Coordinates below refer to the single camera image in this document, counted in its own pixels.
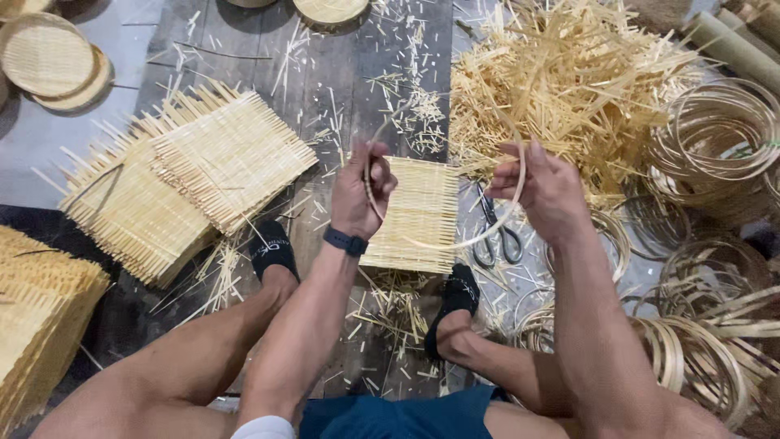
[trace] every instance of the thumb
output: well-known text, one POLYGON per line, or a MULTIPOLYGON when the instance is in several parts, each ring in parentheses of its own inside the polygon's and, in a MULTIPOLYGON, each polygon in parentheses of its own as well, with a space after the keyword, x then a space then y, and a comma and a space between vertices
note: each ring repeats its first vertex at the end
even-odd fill
POLYGON ((360 179, 366 168, 366 162, 370 156, 371 144, 366 142, 357 142, 352 148, 352 155, 344 166, 346 173, 352 178, 360 179))
POLYGON ((552 175, 547 152, 537 139, 531 140, 530 147, 526 151, 526 161, 526 169, 533 177, 544 179, 552 175))

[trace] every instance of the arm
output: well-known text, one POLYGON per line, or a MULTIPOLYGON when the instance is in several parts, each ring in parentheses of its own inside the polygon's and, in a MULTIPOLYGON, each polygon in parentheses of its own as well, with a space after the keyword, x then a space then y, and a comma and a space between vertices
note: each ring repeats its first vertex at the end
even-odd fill
MULTIPOLYGON (((381 221, 368 203, 362 176, 366 161, 371 160, 374 197, 384 215, 397 184, 381 157, 386 152, 383 144, 374 144, 371 152, 366 145, 354 148, 333 189, 333 228, 365 240, 376 233, 381 221)), ((358 258, 323 243, 308 278, 292 293, 261 339, 246 374, 239 427, 267 415, 292 421, 296 407, 339 339, 357 263, 358 258)))
MULTIPOLYGON (((516 146, 512 148, 517 155, 516 146)), ((528 177, 520 201, 555 253, 555 353, 574 395, 575 413, 592 437, 664 437, 676 430, 675 406, 689 409, 690 403, 657 385, 615 292, 580 176, 569 164, 547 156, 537 141, 526 157, 528 177)), ((518 166, 498 167, 488 195, 510 198, 518 166)), ((703 409, 695 409, 707 417, 703 409)))

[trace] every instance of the blue shorts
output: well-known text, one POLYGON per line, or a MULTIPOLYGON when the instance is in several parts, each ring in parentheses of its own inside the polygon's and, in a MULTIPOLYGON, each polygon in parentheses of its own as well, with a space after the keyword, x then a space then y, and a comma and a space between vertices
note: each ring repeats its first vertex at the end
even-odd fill
POLYGON ((491 399, 503 391, 479 385, 442 398, 386 401, 373 396, 310 399, 300 438, 491 439, 484 425, 491 399))

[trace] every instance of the watch strap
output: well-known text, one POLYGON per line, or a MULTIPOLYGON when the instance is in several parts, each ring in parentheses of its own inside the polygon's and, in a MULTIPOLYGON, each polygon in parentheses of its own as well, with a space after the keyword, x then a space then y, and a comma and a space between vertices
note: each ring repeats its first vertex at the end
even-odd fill
POLYGON ((366 252, 368 248, 368 241, 361 237, 349 236, 343 232, 340 232, 333 227, 328 226, 325 233, 322 235, 322 239, 328 242, 330 245, 336 248, 341 248, 350 256, 360 256, 366 252))

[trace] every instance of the stack of woven bamboo panels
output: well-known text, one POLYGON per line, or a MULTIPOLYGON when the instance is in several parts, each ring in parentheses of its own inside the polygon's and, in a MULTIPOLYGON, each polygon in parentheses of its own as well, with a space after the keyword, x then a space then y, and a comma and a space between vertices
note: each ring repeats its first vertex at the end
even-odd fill
POLYGON ((453 243, 458 219, 457 172, 441 163, 400 157, 387 160, 398 186, 390 196, 385 221, 360 264, 450 273, 455 250, 421 248, 410 239, 442 246, 453 243))
POLYGON ((65 150, 60 209, 144 283, 167 287, 218 236, 235 233, 317 161, 254 92, 223 83, 170 93, 124 133, 101 127, 88 162, 65 150))
POLYGON ((152 145, 163 179, 227 235, 317 162, 314 150, 253 91, 152 145))
POLYGON ((0 226, 0 437, 43 411, 107 286, 98 264, 0 226))

